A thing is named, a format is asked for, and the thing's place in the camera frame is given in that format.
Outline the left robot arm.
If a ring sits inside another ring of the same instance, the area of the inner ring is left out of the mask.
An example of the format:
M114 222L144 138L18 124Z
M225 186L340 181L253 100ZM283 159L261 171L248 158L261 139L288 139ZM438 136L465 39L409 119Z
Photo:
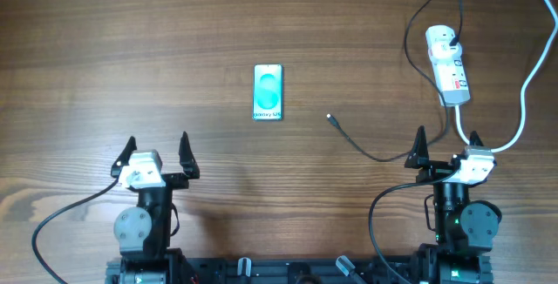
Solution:
M105 282L112 284L197 283L199 277L179 248L170 247L177 234L172 217L178 215L173 191L187 189L200 168L184 132L179 144L181 172L162 173L155 150L140 151L129 138L111 168L111 176L125 189L138 194L136 206L122 211L113 225L120 258L107 263Z

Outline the white power strip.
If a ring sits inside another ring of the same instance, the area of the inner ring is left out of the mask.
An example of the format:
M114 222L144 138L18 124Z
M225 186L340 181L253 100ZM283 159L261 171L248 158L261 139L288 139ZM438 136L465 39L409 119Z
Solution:
M454 30L446 25L429 27L425 32L427 53L432 42L446 40L451 44L454 38ZM440 103L447 106L457 106L468 102L471 95L462 62L462 54L460 59L439 64L435 64L432 61L431 63L436 85L442 94Z

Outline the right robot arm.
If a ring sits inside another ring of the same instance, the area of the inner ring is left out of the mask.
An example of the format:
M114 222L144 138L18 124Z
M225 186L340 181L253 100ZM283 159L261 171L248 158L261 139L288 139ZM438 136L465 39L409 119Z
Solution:
M462 153L448 162L431 160L425 128L420 126L406 168L418 170L416 182L433 187L435 244L423 244L411 257L413 283L493 282L487 253L502 220L500 209L485 200L472 201L469 189L487 181L496 167L492 151L476 132Z

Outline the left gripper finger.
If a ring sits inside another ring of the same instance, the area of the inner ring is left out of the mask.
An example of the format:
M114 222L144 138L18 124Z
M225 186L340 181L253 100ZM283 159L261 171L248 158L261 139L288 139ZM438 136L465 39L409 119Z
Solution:
M134 151L137 150L136 139L131 136L121 154L116 158L111 167L111 176L113 178L118 178L123 170L124 166L129 165L129 160Z
M200 177L200 168L192 153L188 135L182 133L179 144L179 163L183 172L189 179L198 179Z

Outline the teal screen Galaxy smartphone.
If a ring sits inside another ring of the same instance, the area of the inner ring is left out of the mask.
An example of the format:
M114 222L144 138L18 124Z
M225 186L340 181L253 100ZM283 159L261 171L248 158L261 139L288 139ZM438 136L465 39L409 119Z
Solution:
M282 120L283 67L281 64L256 64L254 67L252 119Z

